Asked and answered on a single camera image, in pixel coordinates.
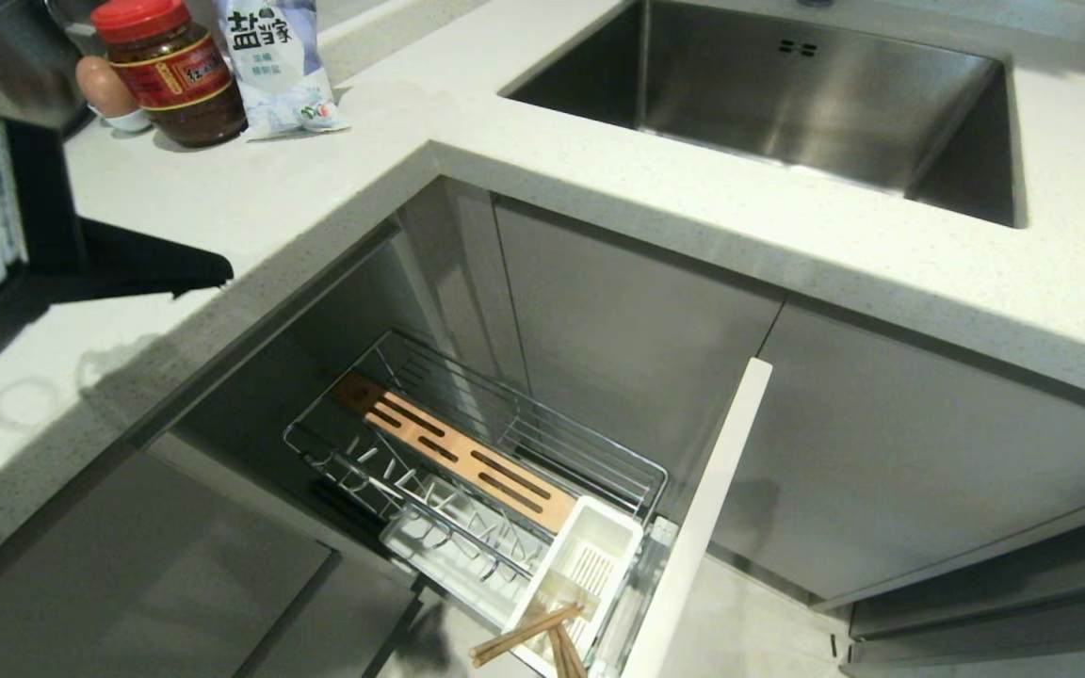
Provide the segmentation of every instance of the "stainless steel sink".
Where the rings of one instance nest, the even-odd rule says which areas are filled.
[[[1017,226],[1007,75],[985,56],[654,0],[508,97]]]

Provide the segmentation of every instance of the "kitchen floor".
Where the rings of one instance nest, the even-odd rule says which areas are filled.
[[[707,554],[661,675],[680,678],[827,678],[841,675],[831,636],[847,649],[847,625]],[[445,648],[438,643],[445,637]],[[464,613],[438,605],[418,619],[409,643],[380,678],[533,678],[512,656],[474,670],[467,651],[489,637]]]

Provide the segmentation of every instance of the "wire rack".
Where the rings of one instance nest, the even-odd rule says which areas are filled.
[[[569,494],[598,497],[644,527],[667,487],[667,472],[659,464],[399,332],[384,333],[334,385],[350,372],[405,396]],[[365,424],[332,398],[332,387],[283,438],[309,466],[386,521],[384,543],[409,535],[417,538],[418,553],[457,546],[470,559],[464,570],[480,580],[531,578],[551,533]],[[405,528],[418,521],[421,527]]]

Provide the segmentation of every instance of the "dish rack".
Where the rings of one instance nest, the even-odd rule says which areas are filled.
[[[667,487],[659,464],[397,331],[283,438],[383,521],[384,546],[498,627],[578,498],[647,527]],[[460,468],[457,446],[483,466]]]

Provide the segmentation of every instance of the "cabinet door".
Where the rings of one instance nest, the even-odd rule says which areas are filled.
[[[1085,521],[1085,407],[791,302],[715,540],[832,602]]]
[[[0,675],[233,675],[328,549],[146,455],[0,578]]]
[[[496,223],[531,391],[666,468],[680,521],[781,293],[509,199]]]

